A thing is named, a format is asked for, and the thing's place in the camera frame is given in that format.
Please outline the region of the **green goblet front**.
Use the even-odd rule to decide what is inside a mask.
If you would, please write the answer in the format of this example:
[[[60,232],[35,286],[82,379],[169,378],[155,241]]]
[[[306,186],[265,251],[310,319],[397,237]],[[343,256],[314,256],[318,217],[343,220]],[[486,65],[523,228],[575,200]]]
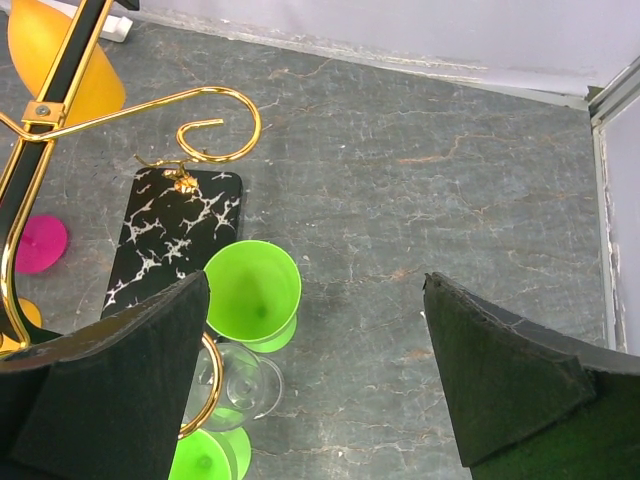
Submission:
[[[252,446],[242,425],[251,409],[218,406],[194,433],[177,443],[169,479],[244,479]]]

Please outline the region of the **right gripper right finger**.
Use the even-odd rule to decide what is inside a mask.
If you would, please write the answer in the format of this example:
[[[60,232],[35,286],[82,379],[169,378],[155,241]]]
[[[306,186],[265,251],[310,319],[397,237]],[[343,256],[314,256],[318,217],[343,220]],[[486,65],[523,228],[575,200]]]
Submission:
[[[439,273],[426,320],[476,479],[635,479],[639,360],[534,323]]]

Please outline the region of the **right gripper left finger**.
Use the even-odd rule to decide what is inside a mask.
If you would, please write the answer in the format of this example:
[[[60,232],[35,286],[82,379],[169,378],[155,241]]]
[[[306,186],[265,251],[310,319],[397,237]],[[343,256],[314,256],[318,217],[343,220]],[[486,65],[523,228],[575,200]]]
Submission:
[[[209,293],[196,272],[2,360],[2,478],[168,478]]]

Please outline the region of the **magenta goblet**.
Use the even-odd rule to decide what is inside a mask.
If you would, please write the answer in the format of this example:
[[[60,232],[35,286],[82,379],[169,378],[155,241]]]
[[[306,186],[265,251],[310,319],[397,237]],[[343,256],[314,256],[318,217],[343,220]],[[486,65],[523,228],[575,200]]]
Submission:
[[[15,268],[20,274],[37,274],[53,266],[65,253],[69,234],[52,215],[31,216],[22,233]]]

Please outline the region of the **green goblet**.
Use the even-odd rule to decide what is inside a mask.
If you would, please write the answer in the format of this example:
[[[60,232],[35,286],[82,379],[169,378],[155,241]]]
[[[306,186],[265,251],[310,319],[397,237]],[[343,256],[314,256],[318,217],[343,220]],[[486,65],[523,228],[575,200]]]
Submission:
[[[177,443],[169,479],[244,479],[252,446],[242,425],[251,409],[218,406],[194,433]]]
[[[237,241],[218,251],[204,272],[210,288],[207,324],[214,332],[261,354],[292,340],[302,280],[285,250],[261,240]]]

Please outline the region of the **green goblet rear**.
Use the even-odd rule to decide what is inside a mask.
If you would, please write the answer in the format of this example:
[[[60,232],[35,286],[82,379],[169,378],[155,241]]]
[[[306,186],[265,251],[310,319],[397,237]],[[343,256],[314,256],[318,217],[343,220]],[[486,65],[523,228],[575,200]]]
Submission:
[[[218,251],[204,272],[210,288],[207,324],[214,332],[261,354],[292,340],[302,280],[285,250],[261,240],[237,241]]]

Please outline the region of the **gold wine glass rack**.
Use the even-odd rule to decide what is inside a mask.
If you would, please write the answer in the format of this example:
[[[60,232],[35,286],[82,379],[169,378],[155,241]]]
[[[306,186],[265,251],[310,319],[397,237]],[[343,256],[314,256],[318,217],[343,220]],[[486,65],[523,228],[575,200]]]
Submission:
[[[57,140],[123,115],[120,109],[65,125],[108,9],[106,1],[82,3],[38,97],[14,125],[19,141],[1,179],[1,298],[18,344],[7,357],[64,336],[28,324],[15,291],[16,252]],[[148,165],[137,173],[115,257],[113,284],[100,320],[146,301],[193,273],[204,273],[206,262],[237,239],[240,177],[208,172],[204,185],[185,194],[179,183],[186,176],[183,163],[177,160]],[[200,349],[211,346],[204,322]],[[178,439],[199,428],[217,402],[218,394],[212,393],[190,423],[182,419]]]

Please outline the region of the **clear wine glass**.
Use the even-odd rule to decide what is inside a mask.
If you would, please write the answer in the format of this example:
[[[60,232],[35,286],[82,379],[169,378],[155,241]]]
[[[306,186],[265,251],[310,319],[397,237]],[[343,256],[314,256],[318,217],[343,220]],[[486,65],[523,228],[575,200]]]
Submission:
[[[280,368],[265,356],[258,356],[236,343],[222,343],[219,351],[223,383],[219,401],[202,427],[227,432],[270,414],[283,396],[284,377]],[[183,421],[195,418],[214,386],[214,362],[199,352]]]

